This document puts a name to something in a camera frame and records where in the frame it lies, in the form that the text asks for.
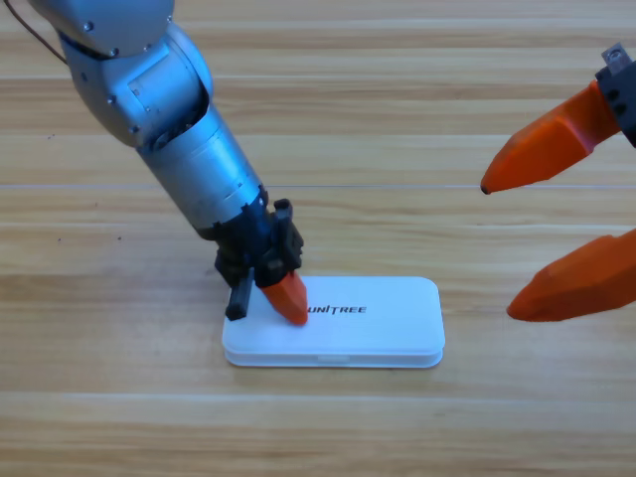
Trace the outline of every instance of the wooden table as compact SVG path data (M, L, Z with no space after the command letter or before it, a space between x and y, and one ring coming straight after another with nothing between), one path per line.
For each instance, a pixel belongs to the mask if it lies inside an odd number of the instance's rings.
M425 372L229 366L214 245L1 6L0 475L636 475L635 308L505 313L545 264L634 226L633 149L616 136L547 184L477 187L603 50L636 48L636 4L177 4L220 111L295 204L304 273L433 279L446 355Z

